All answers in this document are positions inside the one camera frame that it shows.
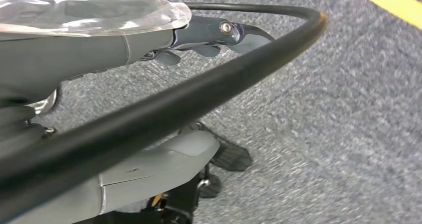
bolt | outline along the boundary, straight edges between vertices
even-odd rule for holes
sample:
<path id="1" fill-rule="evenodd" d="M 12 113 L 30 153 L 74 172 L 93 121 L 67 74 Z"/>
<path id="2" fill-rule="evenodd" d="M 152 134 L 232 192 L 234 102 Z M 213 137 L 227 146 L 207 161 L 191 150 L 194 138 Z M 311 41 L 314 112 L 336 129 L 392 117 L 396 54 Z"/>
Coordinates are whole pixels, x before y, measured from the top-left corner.
<path id="1" fill-rule="evenodd" d="M 228 21 L 222 21 L 220 23 L 220 31 L 224 34 L 224 35 L 229 35 L 231 34 L 231 24 Z"/>
<path id="2" fill-rule="evenodd" d="M 56 129 L 55 129 L 55 128 L 48 128 L 48 127 L 45 127 L 45 128 L 44 128 L 44 131 L 45 131 L 47 134 L 53 134 L 53 133 L 55 133 L 55 132 L 56 132 Z"/>

yellow line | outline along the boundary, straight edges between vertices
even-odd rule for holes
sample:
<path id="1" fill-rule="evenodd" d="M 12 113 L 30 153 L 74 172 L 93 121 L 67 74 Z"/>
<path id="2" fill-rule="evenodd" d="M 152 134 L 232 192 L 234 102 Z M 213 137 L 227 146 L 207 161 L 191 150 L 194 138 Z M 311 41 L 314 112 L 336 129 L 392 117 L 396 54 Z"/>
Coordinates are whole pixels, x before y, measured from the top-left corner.
<path id="1" fill-rule="evenodd" d="M 418 0 L 370 0 L 391 14 L 422 30 L 422 2 Z"/>

clear plastic cover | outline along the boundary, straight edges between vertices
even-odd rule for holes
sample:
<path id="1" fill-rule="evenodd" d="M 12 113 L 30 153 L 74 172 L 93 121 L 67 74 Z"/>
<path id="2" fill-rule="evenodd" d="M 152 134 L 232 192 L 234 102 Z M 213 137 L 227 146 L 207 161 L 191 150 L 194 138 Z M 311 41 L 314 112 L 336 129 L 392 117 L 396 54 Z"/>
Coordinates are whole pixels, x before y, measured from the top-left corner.
<path id="1" fill-rule="evenodd" d="M 184 3 L 166 0 L 0 0 L 0 32 L 62 36 L 129 35 L 179 28 Z"/>

gray carpet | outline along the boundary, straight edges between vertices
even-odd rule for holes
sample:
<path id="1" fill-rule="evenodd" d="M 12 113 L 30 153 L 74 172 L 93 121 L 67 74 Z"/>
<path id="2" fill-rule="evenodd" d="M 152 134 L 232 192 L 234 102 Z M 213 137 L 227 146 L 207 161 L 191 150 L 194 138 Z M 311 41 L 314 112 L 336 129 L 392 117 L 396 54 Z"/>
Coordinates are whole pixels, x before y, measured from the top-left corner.
<path id="1" fill-rule="evenodd" d="M 197 224 L 421 223 L 422 32 L 367 0 L 171 0 L 302 5 L 328 31 L 310 50 L 203 121 L 247 147 L 244 173 L 214 172 L 222 194 Z M 281 36 L 300 20 L 209 12 Z M 63 84 L 42 123 L 67 130 L 236 56 L 182 53 Z"/>

metal screw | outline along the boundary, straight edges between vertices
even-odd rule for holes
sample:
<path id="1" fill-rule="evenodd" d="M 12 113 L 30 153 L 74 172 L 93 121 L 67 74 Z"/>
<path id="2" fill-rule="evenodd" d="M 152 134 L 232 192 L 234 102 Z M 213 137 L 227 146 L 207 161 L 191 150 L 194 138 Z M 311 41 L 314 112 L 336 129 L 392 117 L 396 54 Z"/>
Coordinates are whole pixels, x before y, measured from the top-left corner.
<path id="1" fill-rule="evenodd" d="M 228 21 L 222 21 L 220 23 L 220 31 L 224 34 L 224 35 L 229 35 L 231 34 L 231 24 Z"/>
<path id="2" fill-rule="evenodd" d="M 45 133 L 47 133 L 47 134 L 53 134 L 53 133 L 55 133 L 55 132 L 56 132 L 56 129 L 55 129 L 55 128 L 48 128 L 48 127 L 45 127 L 45 128 L 44 128 L 44 132 L 45 132 Z"/>
<path id="3" fill-rule="evenodd" d="M 198 183 L 198 188 L 202 186 L 208 186 L 209 184 L 211 184 L 211 181 L 209 179 L 201 179 Z"/>

